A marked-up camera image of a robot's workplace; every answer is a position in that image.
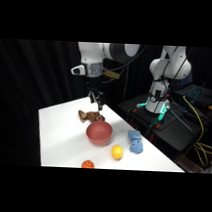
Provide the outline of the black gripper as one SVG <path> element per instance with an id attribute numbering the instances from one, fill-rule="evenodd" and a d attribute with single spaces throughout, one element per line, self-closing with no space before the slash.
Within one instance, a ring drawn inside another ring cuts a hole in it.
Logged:
<path id="1" fill-rule="evenodd" d="M 102 77 L 87 77 L 86 84 L 89 89 L 88 96 L 90 98 L 91 103 L 95 103 L 95 93 L 93 92 L 93 90 L 98 92 L 98 94 L 96 95 L 98 111 L 102 111 L 103 110 L 102 99 L 104 95 L 104 93 L 100 92 L 100 90 L 102 90 Z"/>

